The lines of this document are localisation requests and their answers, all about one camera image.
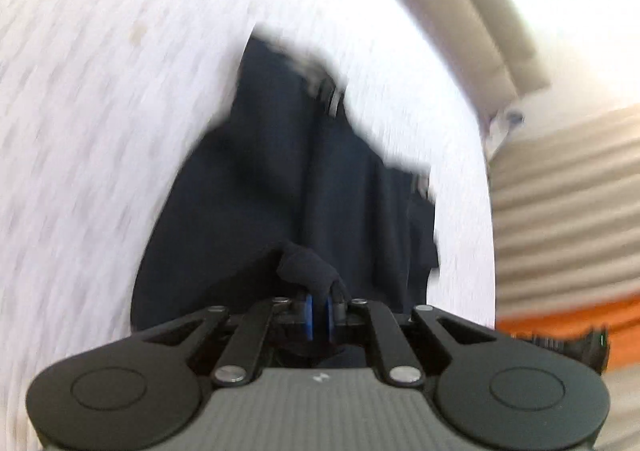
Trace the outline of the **dark navy garment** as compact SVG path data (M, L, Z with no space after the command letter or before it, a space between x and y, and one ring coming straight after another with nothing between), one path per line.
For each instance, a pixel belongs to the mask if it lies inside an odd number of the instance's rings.
M434 223L422 178L358 136L324 66L252 37L228 117L183 163L146 245L131 325L274 296L405 313L438 266Z

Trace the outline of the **white bag beside bed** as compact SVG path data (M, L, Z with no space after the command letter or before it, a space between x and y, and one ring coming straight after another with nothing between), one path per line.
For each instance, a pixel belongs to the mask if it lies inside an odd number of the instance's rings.
M509 139L514 129L520 127L524 122L524 114L516 108L503 110L495 115L484 133L483 148L485 158L493 159L500 148Z

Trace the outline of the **beige pleated curtain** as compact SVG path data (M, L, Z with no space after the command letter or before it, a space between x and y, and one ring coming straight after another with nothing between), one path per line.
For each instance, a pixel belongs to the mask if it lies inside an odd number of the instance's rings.
M508 143L489 184L500 318L638 294L638 107Z

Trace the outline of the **black device with green light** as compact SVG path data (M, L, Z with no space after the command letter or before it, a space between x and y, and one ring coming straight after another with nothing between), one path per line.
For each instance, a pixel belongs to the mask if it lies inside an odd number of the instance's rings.
M516 334L512 338L527 341L529 344L544 348L589 367L602 375L608 367L611 344L605 327L592 329L573 338L554 338L539 334Z

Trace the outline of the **orange furniture surface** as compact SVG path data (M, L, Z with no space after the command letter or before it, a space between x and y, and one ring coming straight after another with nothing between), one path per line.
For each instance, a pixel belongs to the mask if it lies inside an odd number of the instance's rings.
M619 370L639 363L639 304L636 294L619 301L548 315L501 319L497 321L497 329L511 335L572 338L591 329L606 327L611 344L608 371Z

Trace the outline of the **floral quilted bed cover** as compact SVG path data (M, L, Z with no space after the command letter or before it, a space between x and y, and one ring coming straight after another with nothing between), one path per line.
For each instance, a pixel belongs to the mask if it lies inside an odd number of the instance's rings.
M1 445L35 450L25 393L125 336L134 275L186 154L227 112L250 33L321 55L352 125L425 172L427 299L492 325L495 256L475 111L401 0L1 0Z

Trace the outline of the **beige padded headboard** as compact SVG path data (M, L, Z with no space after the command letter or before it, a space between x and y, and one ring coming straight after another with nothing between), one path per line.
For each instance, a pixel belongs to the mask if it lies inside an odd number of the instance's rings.
M445 59L478 116L550 85L513 0L401 0Z

